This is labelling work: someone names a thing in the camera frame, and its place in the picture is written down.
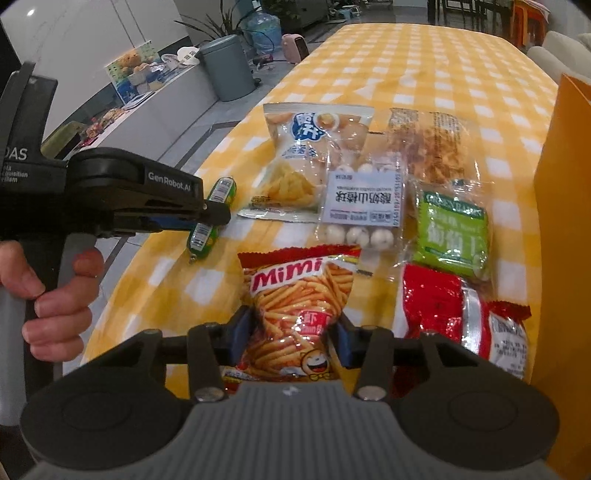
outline table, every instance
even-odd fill
[[[410,24],[341,29],[296,67],[219,144],[197,175],[207,187],[223,175],[238,182],[235,209],[249,199],[273,145],[262,113],[267,102],[333,102],[378,109],[384,129],[393,106],[453,112],[472,123],[494,181],[492,214],[498,297],[529,303],[526,327],[535,357],[541,260],[533,174],[556,97],[556,84],[505,40],[482,33]],[[234,217],[211,254],[189,264],[186,233],[151,235],[121,278],[99,320],[86,358],[146,328],[183,335],[200,322],[223,322],[239,306],[238,251],[312,245],[314,225]],[[357,275],[345,313],[357,325],[390,328],[396,283],[387,260],[367,257],[374,278]],[[186,369],[169,367],[167,385],[187,395]]]

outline human hand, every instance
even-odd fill
[[[14,296],[37,299],[38,319],[22,327],[22,336],[39,360],[66,362],[76,358],[84,348],[80,334],[92,322],[90,305],[99,294],[96,278],[103,271],[103,257],[96,248],[74,260],[75,277],[62,288],[45,292],[45,286],[28,265],[18,242],[0,242],[0,284]]]

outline red snack bag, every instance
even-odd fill
[[[523,379],[527,362],[523,321],[530,316],[529,307],[482,300],[461,277],[406,265],[392,331],[403,338],[417,338],[426,331],[441,333]]]
[[[241,253],[247,303],[261,320],[241,363],[224,367],[229,390],[242,380],[330,380],[322,337],[337,320],[353,286],[361,249],[350,245]]]

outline barcode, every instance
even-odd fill
[[[496,333],[511,333],[513,335],[517,334],[515,329],[511,328],[510,326],[506,325],[505,322],[497,320],[494,317],[492,318],[492,329]]]
[[[212,194],[209,196],[209,200],[212,202],[224,203],[228,198],[228,194],[233,185],[233,179],[220,179],[216,187],[213,189]]]
[[[389,212],[372,212],[370,215],[372,223],[386,223],[392,221],[392,213]]]
[[[209,225],[198,223],[191,235],[191,249],[199,251],[203,250],[209,235],[212,233],[212,229],[213,227]]]

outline gray gripper base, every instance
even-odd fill
[[[543,461],[503,472],[444,463],[408,440],[382,403],[340,381],[242,384],[200,404],[178,436],[134,465],[76,472],[42,463],[24,480],[557,480]]]

